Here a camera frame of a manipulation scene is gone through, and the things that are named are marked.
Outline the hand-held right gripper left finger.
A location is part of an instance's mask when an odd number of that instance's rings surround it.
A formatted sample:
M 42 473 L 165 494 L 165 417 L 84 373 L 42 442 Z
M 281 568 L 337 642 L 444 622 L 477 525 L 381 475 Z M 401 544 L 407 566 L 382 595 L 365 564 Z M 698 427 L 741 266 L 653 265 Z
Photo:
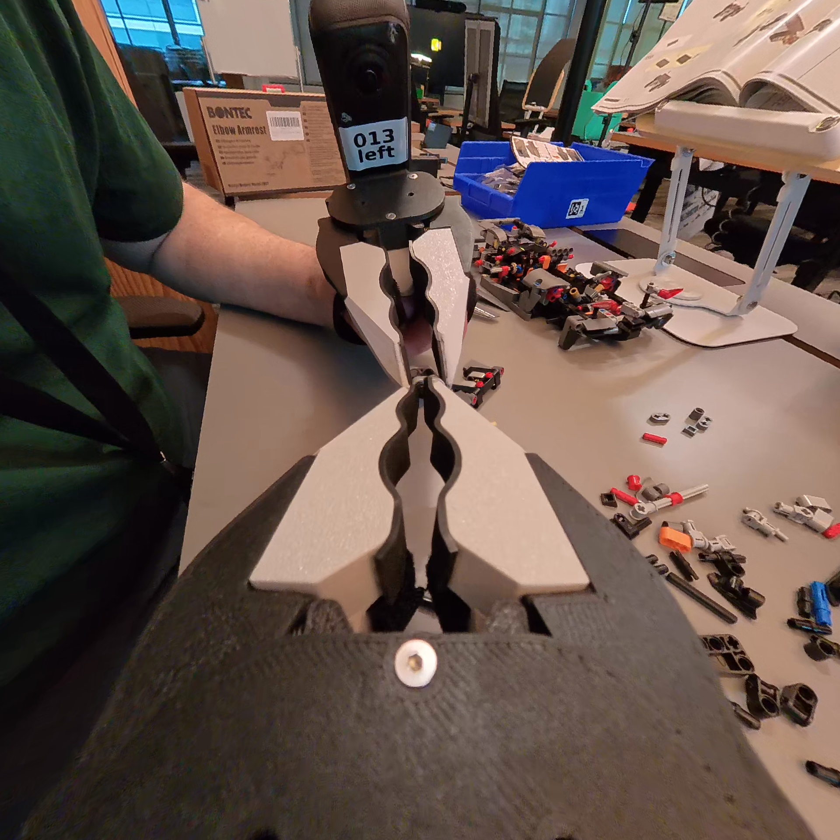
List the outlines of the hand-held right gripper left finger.
M 412 564 L 396 484 L 417 410 L 418 387 L 402 388 L 320 448 L 250 575 L 254 588 L 335 601 L 354 631 L 370 630 L 369 607 L 394 602 Z

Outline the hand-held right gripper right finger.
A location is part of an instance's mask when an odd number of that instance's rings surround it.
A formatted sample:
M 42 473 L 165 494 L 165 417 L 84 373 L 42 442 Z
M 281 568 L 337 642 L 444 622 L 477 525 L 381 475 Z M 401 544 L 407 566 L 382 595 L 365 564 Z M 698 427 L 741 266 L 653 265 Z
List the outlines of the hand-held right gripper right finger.
M 427 590 L 442 629 L 469 629 L 499 601 L 586 590 L 591 580 L 527 453 L 445 383 L 424 415 L 437 499 Z

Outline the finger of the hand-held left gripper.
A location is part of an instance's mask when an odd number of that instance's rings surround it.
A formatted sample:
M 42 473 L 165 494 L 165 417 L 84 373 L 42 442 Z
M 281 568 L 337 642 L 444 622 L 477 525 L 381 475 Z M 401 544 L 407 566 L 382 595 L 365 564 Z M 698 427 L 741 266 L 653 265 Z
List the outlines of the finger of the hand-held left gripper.
M 388 277 L 385 251 L 367 243 L 339 249 L 345 306 L 353 325 L 394 382 L 410 385 L 404 338 L 398 328 L 396 300 L 383 286 Z
M 423 313 L 432 329 L 437 372 L 452 385 L 458 374 L 470 290 L 470 278 L 461 265 L 452 230 L 426 230 L 409 245 L 409 261 Z

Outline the black grey lego assembly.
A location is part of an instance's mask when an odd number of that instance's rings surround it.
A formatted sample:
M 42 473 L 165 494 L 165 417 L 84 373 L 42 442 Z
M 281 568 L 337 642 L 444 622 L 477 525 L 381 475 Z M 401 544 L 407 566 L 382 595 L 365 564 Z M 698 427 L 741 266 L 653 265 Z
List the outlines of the black grey lego assembly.
M 478 410 L 486 395 L 494 392 L 501 384 L 504 372 L 505 369 L 499 365 L 466 365 L 462 368 L 462 378 L 465 381 L 453 384 L 451 389 Z

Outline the pile of lego pieces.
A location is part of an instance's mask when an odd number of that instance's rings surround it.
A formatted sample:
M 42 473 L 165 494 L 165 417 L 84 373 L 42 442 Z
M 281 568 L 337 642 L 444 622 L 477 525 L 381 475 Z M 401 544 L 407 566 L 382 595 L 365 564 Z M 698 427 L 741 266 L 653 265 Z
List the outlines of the pile of lego pieces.
M 626 480 L 628 491 L 612 488 L 600 495 L 601 504 L 627 510 L 612 516 L 612 523 L 628 539 L 635 539 L 653 525 L 653 516 L 704 495 L 708 485 L 682 491 L 670 491 L 667 485 L 645 485 L 638 476 Z M 825 539 L 838 538 L 838 522 L 833 509 L 820 497 L 801 495 L 793 504 L 778 501 L 773 511 L 788 522 L 800 524 Z M 662 521 L 658 527 L 658 544 L 668 549 L 671 570 L 651 554 L 647 561 L 678 591 L 728 625 L 739 616 L 755 621 L 766 603 L 765 595 L 747 585 L 744 565 L 747 557 L 725 535 L 707 536 L 690 519 Z M 786 620 L 790 629 L 804 634 L 803 650 L 814 662 L 838 661 L 838 573 L 826 581 L 812 581 L 799 587 L 795 594 L 796 614 Z M 815 719 L 817 694 L 810 686 L 796 682 L 775 686 L 755 673 L 740 680 L 744 703 L 731 700 L 730 705 L 743 726 L 761 729 L 765 720 L 783 717 L 800 727 L 809 727 Z

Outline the black triangular lego beam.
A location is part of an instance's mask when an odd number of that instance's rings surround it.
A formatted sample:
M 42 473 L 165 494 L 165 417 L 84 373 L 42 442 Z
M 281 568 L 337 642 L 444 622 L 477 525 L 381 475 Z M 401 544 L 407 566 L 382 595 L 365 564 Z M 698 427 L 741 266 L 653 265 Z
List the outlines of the black triangular lego beam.
M 735 636 L 700 635 L 699 640 L 720 676 L 746 677 L 755 673 L 751 657 Z

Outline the person's left forearm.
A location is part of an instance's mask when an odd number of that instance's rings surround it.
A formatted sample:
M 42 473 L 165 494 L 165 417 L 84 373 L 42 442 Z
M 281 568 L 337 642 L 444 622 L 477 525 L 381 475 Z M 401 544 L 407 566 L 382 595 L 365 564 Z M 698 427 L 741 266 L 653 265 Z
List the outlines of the person's left forearm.
M 173 229 L 139 243 L 101 239 L 106 257 L 190 298 L 331 329 L 336 291 L 313 247 L 272 234 L 183 185 Z

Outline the partly built lego car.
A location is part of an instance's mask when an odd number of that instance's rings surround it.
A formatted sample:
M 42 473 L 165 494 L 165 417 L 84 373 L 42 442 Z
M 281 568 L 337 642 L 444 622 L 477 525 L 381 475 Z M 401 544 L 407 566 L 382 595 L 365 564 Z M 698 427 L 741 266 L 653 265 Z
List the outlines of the partly built lego car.
M 524 320 L 544 319 L 560 329 L 559 347 L 583 341 L 625 342 L 662 329 L 674 315 L 681 287 L 651 281 L 639 303 L 620 294 L 627 273 L 595 262 L 571 267 L 572 248 L 549 242 L 544 231 L 516 217 L 478 223 L 472 273 L 490 301 Z

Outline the person's left hand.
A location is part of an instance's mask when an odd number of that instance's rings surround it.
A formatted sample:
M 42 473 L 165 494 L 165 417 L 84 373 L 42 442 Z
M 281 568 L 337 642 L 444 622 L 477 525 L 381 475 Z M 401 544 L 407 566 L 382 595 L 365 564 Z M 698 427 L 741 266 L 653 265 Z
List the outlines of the person's left hand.
M 425 298 L 412 295 L 401 297 L 400 302 L 402 305 L 400 331 L 406 355 L 412 359 L 432 349 L 433 327 L 427 317 Z

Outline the white whiteboard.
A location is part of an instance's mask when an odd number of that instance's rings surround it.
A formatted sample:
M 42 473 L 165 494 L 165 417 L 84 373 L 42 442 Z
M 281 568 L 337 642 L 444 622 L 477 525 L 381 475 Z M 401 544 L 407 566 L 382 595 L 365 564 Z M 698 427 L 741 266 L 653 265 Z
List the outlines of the white whiteboard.
M 196 6 L 216 73 L 299 78 L 288 1 L 198 1 Z

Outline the brown printed carton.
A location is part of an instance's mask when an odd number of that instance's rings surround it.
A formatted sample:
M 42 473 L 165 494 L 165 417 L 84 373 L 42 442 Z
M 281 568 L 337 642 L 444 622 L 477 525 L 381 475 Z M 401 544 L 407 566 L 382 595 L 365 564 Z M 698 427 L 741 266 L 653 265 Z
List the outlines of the brown printed carton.
M 210 87 L 183 93 L 205 180 L 226 197 L 346 182 L 324 94 Z

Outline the printed instruction sheet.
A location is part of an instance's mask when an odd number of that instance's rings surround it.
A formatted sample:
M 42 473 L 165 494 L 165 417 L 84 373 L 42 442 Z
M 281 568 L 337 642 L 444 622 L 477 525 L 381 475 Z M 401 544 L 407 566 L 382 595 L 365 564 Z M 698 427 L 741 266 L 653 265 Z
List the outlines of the printed instruction sheet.
M 585 160 L 576 149 L 537 136 L 512 135 L 510 147 L 516 163 L 524 169 L 535 163 L 571 163 Z

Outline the blue tagged plastic bin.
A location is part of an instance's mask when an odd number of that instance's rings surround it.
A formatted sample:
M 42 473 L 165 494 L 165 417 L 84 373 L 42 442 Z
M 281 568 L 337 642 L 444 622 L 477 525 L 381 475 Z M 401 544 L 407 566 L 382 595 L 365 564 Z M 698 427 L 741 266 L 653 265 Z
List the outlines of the blue tagged plastic bin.
M 488 173 L 516 163 L 509 142 L 468 141 L 459 152 L 454 189 L 479 218 L 515 217 L 541 228 L 612 224 L 625 214 L 653 160 L 573 143 L 582 161 L 532 163 L 516 191 L 484 183 Z

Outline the brown office chair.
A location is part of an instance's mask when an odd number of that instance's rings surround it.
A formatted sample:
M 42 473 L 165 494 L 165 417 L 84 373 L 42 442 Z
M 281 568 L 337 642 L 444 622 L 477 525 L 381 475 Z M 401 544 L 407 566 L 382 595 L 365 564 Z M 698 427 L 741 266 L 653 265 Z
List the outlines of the brown office chair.
M 202 306 L 172 297 L 116 297 L 133 340 L 180 339 L 198 333 L 205 322 Z

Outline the wooden partition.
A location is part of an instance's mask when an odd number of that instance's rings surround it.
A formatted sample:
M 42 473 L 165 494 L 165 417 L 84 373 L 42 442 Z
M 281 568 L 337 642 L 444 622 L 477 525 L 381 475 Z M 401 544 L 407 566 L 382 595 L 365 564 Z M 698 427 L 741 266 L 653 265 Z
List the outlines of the wooden partition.
M 126 95 L 136 103 L 117 43 L 101 1 L 73 1 L 77 15 Z

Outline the white rounded board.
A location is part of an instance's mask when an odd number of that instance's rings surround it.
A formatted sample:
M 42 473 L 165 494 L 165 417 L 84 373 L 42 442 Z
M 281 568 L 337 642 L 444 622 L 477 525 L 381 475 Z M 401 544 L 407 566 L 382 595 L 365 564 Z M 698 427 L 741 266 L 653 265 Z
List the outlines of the white rounded board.
M 663 331 L 684 343 L 718 349 L 779 339 L 797 331 L 793 321 L 760 305 L 749 312 L 732 313 L 740 295 L 675 265 L 659 266 L 656 259 L 611 259 L 575 266 L 591 277 L 596 269 L 607 267 L 618 270 L 618 293 L 632 303 L 641 302 L 650 282 L 657 288 L 680 288 L 681 293 L 670 299 L 673 315 Z

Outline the person's torso green shirt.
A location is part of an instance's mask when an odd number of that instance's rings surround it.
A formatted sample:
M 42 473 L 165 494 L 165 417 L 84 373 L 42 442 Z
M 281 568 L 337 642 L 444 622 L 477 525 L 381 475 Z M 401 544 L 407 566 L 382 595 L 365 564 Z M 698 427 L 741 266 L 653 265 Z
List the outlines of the person's torso green shirt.
M 112 297 L 102 239 L 168 233 L 182 179 L 72 2 L 2 2 L 2 286 L 60 320 L 150 428 L 150 458 L 2 415 L 2 707 L 51 680 L 140 575 L 182 491 L 163 382 Z

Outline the open instruction booklet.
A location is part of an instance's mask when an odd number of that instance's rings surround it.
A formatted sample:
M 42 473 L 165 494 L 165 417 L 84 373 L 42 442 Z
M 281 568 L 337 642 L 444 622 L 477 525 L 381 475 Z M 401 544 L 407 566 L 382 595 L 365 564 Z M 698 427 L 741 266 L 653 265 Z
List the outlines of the open instruction booklet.
M 684 100 L 838 112 L 838 1 L 696 1 L 592 107 L 638 115 Z

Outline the white book stand frame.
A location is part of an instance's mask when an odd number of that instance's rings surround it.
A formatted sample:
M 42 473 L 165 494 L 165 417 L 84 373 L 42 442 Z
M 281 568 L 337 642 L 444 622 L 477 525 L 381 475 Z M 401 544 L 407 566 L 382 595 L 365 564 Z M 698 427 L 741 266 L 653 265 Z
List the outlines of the white book stand frame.
M 823 112 L 779 112 L 754 108 L 711 106 L 691 101 L 666 101 L 654 113 L 654 127 L 679 143 L 671 164 L 670 186 L 660 239 L 655 277 L 667 277 L 676 259 L 679 217 L 685 201 L 690 162 L 695 153 L 687 139 L 762 148 L 788 159 L 831 161 L 838 158 L 839 116 Z M 784 242 L 791 231 L 811 177 L 800 164 L 788 164 L 782 173 L 778 206 L 765 235 L 747 290 L 737 302 L 710 303 L 697 292 L 685 305 L 706 309 L 722 317 L 748 315 L 759 306 Z

